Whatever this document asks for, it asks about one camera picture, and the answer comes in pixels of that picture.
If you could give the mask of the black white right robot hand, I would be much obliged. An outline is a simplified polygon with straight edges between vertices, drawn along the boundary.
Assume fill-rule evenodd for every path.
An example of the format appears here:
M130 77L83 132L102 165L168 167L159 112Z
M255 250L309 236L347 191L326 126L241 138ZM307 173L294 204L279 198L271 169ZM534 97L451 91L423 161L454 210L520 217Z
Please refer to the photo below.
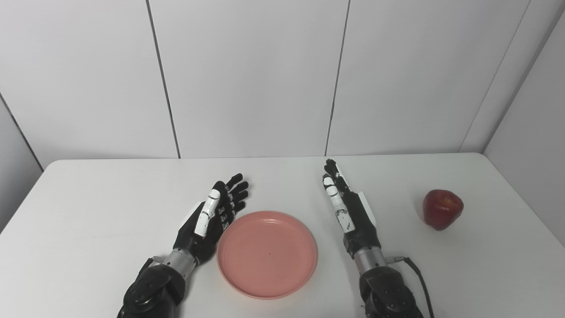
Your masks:
M352 191L337 162L327 159L322 177L324 189L344 232L343 243L351 258L362 249L381 248L375 225L367 213L359 193Z

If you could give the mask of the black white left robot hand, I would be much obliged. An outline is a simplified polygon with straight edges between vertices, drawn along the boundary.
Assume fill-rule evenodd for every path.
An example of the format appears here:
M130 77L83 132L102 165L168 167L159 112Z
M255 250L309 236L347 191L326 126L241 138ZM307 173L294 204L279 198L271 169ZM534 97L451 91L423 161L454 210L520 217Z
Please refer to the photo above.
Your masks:
M217 181L208 197L196 204L178 230L173 249L188 252L196 265L210 260L222 234L246 207L248 188L249 183L244 181L242 173L227 182Z

